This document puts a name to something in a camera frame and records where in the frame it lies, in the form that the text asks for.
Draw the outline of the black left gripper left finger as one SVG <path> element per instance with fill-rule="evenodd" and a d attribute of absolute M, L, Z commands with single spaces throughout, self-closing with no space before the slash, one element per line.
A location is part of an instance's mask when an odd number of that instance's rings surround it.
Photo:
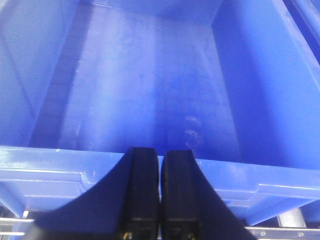
<path fill-rule="evenodd" d="M 159 231 L 156 150 L 130 147 L 85 193 L 35 219 L 25 240 L 156 240 Z"/>

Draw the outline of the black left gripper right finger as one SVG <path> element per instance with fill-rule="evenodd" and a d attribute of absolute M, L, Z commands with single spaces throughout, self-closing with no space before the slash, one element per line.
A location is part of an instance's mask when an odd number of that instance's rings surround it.
<path fill-rule="evenodd" d="M 169 150 L 161 166 L 164 240 L 254 240 L 222 201 L 190 150 Z"/>

